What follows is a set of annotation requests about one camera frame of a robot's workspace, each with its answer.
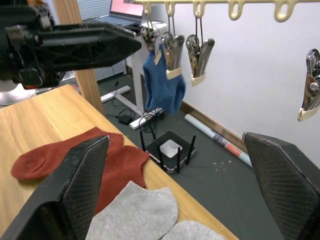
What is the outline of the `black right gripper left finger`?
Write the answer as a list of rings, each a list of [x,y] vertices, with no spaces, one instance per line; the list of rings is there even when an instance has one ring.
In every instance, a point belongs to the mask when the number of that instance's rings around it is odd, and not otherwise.
[[[109,136],[72,147],[33,191],[3,240],[84,240],[102,182]]]

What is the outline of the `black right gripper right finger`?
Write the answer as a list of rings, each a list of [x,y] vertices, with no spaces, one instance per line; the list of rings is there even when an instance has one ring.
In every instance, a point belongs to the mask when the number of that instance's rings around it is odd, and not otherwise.
[[[286,240],[320,238],[320,170],[294,144],[244,132],[260,193]]]

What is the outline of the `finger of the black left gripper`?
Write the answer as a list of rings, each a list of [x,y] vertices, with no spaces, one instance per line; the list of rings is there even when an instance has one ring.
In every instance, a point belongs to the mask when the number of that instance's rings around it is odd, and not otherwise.
[[[68,30],[105,30],[113,34],[121,35],[124,37],[136,38],[135,32],[130,31],[122,26],[113,23],[99,22],[99,21],[85,21],[78,24],[62,24],[53,27],[55,31],[68,31]]]
[[[117,25],[57,25],[38,38],[37,63],[46,72],[111,67],[142,47],[134,32]]]

